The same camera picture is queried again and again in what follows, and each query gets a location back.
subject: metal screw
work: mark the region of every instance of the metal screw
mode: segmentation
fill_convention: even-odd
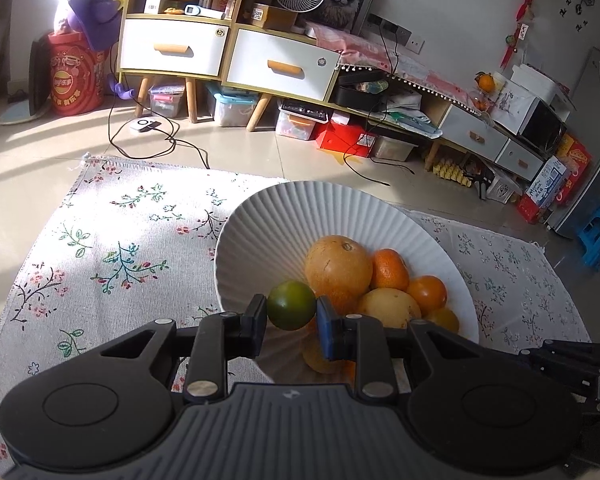
[[[212,381],[193,381],[187,386],[187,393],[192,397],[210,397],[218,391],[218,385]]]
[[[362,387],[362,393],[367,397],[373,397],[374,399],[384,399],[389,397],[394,392],[394,387],[389,383],[375,382],[367,383]]]

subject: clear storage container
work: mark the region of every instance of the clear storage container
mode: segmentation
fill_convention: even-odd
[[[403,140],[390,139],[389,137],[378,137],[371,151],[371,156],[404,162],[407,160],[411,150],[416,148],[415,144]]]
[[[244,127],[258,103],[258,95],[248,93],[245,95],[225,95],[220,91],[218,83],[209,81],[206,83],[208,91],[209,113],[219,126],[227,128]]]
[[[152,112],[173,119],[180,113],[184,85],[152,86],[149,95]]]
[[[276,123],[276,133],[285,137],[294,139],[309,140],[314,130],[315,121],[304,117],[292,115],[284,110],[280,110],[278,122]]]

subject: cat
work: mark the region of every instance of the cat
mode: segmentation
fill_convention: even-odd
[[[359,6],[360,0],[324,0],[312,18],[329,27],[350,30]]]

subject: pink cloth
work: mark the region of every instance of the pink cloth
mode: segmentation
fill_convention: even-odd
[[[400,46],[398,46],[398,59],[396,60],[393,41],[385,40],[386,50],[389,51],[390,56],[387,58],[383,44],[373,43],[360,36],[353,36],[318,23],[309,22],[308,25],[314,30],[319,47],[340,53],[340,64],[373,66],[391,73],[392,65],[395,67],[397,61],[394,73],[398,77],[434,90],[471,110],[478,111],[466,90],[445,81],[435,72],[407,56]]]

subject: green fruit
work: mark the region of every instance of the green fruit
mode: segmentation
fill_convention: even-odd
[[[315,316],[315,294],[296,280],[280,283],[269,293],[267,315],[282,330],[298,330]]]

